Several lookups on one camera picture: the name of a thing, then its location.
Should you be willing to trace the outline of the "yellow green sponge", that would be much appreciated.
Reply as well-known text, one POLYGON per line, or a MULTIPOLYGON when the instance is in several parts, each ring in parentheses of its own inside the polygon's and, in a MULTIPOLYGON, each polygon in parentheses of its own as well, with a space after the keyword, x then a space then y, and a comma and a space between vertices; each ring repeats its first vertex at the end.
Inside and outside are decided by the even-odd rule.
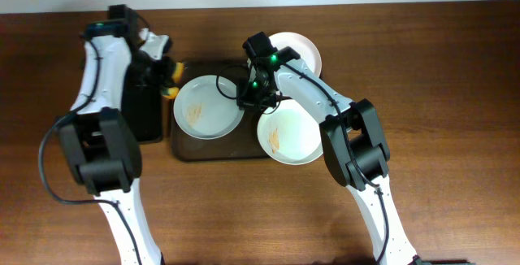
POLYGON ((178 84, 182 80, 184 69, 185 65, 180 62, 175 62, 167 67, 161 88, 163 97, 174 99, 178 95, 180 91, 178 84))

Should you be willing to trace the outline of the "white plate bottom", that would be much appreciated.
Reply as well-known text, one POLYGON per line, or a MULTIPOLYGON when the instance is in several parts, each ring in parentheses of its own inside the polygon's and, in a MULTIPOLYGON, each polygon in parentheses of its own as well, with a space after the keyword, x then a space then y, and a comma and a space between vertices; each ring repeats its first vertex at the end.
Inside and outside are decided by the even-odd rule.
POLYGON ((274 160, 288 165, 311 163, 323 154, 319 125, 295 100, 266 109, 257 126, 258 142, 274 160))

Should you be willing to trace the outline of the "white plate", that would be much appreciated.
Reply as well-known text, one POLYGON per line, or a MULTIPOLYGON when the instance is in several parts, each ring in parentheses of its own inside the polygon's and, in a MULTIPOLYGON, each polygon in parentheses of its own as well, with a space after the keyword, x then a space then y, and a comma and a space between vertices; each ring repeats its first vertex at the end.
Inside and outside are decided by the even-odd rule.
POLYGON ((315 76, 320 76, 322 69, 322 60, 316 45, 307 37, 299 33, 281 32, 268 36, 271 43, 278 51, 271 57, 259 58, 253 64, 253 72, 258 76, 260 66, 279 66, 282 62, 286 62, 299 72, 311 72, 315 76), (297 54, 296 62, 289 62, 289 54, 283 54, 282 50, 290 48, 297 54))
POLYGON ((288 165, 311 163, 323 154, 319 125, 295 100, 266 109, 257 126, 258 142, 274 160, 288 165))

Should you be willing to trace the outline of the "light blue plate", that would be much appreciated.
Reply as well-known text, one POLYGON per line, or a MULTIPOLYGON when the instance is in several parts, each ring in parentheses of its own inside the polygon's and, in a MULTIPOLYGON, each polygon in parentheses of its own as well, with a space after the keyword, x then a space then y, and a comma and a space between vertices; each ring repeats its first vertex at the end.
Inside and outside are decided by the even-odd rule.
POLYGON ((213 140, 233 131, 244 111, 234 100, 236 85, 216 75, 199 76, 179 91, 173 115, 177 125, 189 136, 213 140))

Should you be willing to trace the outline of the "white plate top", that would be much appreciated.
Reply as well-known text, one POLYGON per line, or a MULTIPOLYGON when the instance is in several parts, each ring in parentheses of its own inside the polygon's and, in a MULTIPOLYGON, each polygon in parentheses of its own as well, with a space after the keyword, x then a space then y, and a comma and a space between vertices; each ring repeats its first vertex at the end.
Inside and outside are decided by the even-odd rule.
POLYGON ((322 69, 322 60, 316 45, 307 37, 299 33, 281 32, 268 36, 271 43, 278 51, 271 57, 259 58, 253 64, 253 72, 258 76, 260 66, 279 66, 282 62, 286 62, 299 72, 311 72, 315 76, 320 76, 322 69), (283 54, 282 50, 290 48, 297 54, 296 62, 289 62, 289 54, 283 54))

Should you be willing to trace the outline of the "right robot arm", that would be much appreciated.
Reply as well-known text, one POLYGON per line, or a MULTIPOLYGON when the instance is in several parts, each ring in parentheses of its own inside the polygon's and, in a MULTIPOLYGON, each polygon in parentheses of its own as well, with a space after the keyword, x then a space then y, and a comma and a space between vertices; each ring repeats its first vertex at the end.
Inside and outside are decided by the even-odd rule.
POLYGON ((261 89, 288 95, 318 124, 327 169, 353 195, 376 263, 419 264, 392 199, 389 148, 374 106, 337 93, 290 47, 243 48, 261 89))

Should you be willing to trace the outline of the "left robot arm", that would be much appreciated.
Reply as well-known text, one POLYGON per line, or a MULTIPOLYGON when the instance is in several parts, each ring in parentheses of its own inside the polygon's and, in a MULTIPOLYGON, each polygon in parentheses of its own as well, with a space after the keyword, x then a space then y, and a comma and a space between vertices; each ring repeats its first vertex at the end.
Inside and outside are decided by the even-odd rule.
POLYGON ((122 19, 87 26, 80 92, 53 129, 75 182, 92 195, 109 223, 123 264, 162 264, 140 195, 142 157, 122 114, 129 89, 174 97, 184 69, 165 55, 171 40, 122 19))

